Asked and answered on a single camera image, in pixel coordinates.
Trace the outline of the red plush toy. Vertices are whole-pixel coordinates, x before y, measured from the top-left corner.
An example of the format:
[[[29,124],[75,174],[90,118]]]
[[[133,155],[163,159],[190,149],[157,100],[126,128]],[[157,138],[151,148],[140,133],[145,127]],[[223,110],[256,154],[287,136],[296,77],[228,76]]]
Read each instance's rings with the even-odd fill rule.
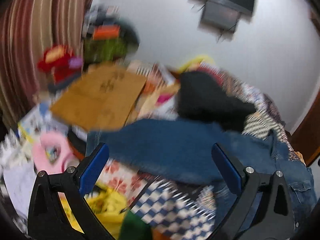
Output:
[[[67,45],[55,45],[47,49],[37,68],[44,74],[50,74],[53,83],[57,84],[75,73],[81,72],[83,60],[77,57],[74,50]]]

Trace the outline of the colourful patchwork bedspread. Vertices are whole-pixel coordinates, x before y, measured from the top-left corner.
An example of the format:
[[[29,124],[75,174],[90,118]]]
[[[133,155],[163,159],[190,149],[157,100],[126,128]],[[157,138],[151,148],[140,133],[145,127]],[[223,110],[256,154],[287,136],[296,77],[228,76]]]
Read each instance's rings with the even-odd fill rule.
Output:
[[[205,62],[178,79],[144,88],[136,121],[115,131],[91,132],[87,149],[100,142],[112,158],[153,175],[193,185],[215,185],[217,200],[233,196],[211,158],[214,143],[259,173],[283,172],[294,230],[315,203],[312,174],[292,149],[270,99],[228,72]]]

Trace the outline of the green patterned storage box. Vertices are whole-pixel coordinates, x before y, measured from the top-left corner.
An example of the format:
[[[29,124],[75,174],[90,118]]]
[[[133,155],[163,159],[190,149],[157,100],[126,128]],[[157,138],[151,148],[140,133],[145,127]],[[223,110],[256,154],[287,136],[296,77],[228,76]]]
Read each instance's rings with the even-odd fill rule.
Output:
[[[84,41],[84,61],[86,63],[101,63],[124,58],[127,54],[127,44],[121,39]]]

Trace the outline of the small grey wall panel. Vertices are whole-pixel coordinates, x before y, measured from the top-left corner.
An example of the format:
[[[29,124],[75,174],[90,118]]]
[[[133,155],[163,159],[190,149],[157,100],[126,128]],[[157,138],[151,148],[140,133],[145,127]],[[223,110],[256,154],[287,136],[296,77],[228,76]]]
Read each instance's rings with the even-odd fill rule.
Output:
[[[216,2],[206,1],[202,8],[199,27],[234,34],[240,18],[240,12]]]

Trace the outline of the yellow cartoon cloth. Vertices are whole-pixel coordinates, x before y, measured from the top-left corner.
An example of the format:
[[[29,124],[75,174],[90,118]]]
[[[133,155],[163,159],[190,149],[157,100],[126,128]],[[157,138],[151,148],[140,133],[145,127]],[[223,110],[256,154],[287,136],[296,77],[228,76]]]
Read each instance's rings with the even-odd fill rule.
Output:
[[[109,186],[96,184],[93,191],[85,195],[85,201],[105,229],[118,239],[126,215],[125,195]]]

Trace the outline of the black folded garment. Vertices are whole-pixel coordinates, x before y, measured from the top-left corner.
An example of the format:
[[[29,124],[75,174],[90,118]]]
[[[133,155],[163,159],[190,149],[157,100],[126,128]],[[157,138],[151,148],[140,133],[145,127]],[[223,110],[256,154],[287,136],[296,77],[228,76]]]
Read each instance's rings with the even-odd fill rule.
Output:
[[[225,131],[242,132],[246,118],[256,108],[252,103],[228,96],[211,75],[193,71],[180,75],[177,112],[185,119],[216,122]]]

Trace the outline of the pink plush toy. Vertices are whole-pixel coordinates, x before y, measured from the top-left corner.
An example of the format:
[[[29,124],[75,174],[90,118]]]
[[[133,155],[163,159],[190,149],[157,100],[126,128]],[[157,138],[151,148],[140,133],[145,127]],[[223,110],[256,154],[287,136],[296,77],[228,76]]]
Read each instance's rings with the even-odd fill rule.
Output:
[[[32,156],[36,169],[48,174],[63,173],[68,167],[79,164],[67,137],[60,132],[42,133],[39,141],[33,144]]]

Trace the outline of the brown wooden lap desk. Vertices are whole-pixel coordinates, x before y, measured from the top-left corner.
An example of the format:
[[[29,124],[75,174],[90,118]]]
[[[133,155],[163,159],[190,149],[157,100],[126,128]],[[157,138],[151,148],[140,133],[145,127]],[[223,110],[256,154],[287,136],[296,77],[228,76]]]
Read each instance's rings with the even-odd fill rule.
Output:
[[[91,64],[50,107],[54,117],[85,131],[122,128],[147,78],[113,62]]]

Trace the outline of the dark grey pillow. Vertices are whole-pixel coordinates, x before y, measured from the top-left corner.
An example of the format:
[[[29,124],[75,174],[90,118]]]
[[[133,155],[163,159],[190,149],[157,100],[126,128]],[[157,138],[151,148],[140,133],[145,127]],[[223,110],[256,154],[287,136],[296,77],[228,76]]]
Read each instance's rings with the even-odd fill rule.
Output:
[[[116,37],[110,40],[114,54],[123,56],[135,53],[140,45],[140,38],[135,27],[128,20],[115,17],[111,18],[111,23],[117,29]]]

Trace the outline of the brown wooden door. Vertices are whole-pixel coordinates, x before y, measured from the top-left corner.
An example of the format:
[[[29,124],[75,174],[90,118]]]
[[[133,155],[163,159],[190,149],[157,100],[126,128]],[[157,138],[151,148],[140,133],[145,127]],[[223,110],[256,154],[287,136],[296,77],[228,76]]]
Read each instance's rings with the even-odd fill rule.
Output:
[[[319,125],[320,104],[318,93],[309,112],[291,138],[293,149],[302,154],[306,166],[310,166],[319,156]]]

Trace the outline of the orange shoe box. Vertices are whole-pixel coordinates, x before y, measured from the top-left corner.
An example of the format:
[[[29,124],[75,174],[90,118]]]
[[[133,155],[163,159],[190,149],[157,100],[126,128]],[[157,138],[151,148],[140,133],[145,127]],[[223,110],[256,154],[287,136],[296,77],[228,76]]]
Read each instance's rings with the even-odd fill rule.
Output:
[[[93,40],[109,40],[118,38],[120,34],[120,26],[118,25],[101,25],[96,27],[92,38]]]

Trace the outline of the blue denim jacket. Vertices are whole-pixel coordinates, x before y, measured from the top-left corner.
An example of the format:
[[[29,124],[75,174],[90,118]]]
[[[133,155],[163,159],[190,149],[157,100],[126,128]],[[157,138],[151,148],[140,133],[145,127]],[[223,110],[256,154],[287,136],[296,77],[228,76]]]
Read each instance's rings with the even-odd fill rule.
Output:
[[[295,231],[304,228],[317,203],[312,171],[291,158],[287,145],[280,142],[274,132],[266,139],[258,139],[223,131],[215,123],[142,119],[118,131],[89,132],[86,154],[90,155],[100,143],[108,146],[111,158],[143,172],[187,184],[212,185],[216,223],[227,215],[236,195],[229,191],[212,159],[215,144],[259,173],[283,172]]]

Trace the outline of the pile of folded clothes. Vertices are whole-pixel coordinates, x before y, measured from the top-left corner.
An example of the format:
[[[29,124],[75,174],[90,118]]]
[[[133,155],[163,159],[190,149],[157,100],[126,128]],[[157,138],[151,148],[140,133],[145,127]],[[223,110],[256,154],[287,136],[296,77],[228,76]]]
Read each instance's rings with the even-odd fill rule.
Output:
[[[82,37],[93,35],[94,29],[101,25],[114,25],[119,18],[119,7],[114,5],[94,5],[84,16],[82,25]]]

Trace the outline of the striped red beige curtain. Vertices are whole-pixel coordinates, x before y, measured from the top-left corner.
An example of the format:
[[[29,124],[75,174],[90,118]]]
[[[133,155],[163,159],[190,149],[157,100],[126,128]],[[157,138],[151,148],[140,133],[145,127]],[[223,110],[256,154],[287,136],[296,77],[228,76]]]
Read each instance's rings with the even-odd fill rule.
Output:
[[[82,23],[93,0],[7,0],[1,11],[1,113],[8,128],[34,105],[47,86],[37,68],[53,45],[82,54]]]

